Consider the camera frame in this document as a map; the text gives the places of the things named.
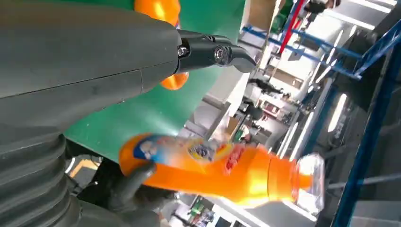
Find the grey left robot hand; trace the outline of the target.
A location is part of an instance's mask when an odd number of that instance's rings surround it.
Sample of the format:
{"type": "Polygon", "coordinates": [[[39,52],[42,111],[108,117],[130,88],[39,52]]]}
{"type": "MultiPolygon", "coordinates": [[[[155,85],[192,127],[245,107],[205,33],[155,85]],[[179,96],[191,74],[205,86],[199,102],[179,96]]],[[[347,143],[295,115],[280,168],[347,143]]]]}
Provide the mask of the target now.
{"type": "Polygon", "coordinates": [[[213,65],[252,71],[247,51],[220,35],[147,15],[48,0],[0,3],[0,224],[3,227],[158,227],[134,195],[153,163],[109,177],[101,204],[73,195],[63,132],[92,112],[213,65]]]}

